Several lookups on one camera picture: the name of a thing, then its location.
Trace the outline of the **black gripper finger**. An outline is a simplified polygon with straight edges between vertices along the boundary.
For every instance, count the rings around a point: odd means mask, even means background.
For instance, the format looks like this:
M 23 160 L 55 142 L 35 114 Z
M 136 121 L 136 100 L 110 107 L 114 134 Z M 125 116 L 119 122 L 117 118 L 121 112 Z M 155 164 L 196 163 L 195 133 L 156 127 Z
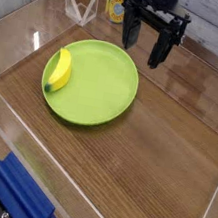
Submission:
M 158 40 L 156 41 L 150 58 L 148 58 L 148 65 L 151 69 L 157 68 L 158 64 L 163 63 L 173 48 L 173 35 L 168 30 L 161 30 Z
M 138 40 L 138 34 L 141 28 L 141 19 L 139 17 L 136 8 L 132 6 L 126 7 L 122 27 L 122 43 L 125 49 L 130 49 Z

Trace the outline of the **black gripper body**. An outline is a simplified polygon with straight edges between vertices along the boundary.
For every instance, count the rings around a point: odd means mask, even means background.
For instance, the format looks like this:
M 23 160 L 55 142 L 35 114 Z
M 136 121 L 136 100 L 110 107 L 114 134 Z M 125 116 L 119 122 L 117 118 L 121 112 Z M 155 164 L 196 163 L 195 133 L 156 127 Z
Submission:
M 151 23 L 165 26 L 175 35 L 175 44 L 179 45 L 192 21 L 190 14 L 180 5 L 179 0 L 125 0 L 132 2 L 140 11 L 148 14 Z

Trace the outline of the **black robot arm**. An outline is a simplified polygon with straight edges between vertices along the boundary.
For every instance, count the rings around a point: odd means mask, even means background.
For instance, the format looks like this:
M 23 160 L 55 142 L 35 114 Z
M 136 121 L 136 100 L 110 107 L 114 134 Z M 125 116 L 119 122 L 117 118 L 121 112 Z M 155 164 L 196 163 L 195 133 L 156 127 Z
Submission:
M 148 65 L 151 69 L 163 63 L 173 46 L 182 43 L 186 27 L 192 21 L 179 0 L 124 0 L 122 43 L 130 49 L 137 43 L 141 23 L 145 22 L 158 32 Z

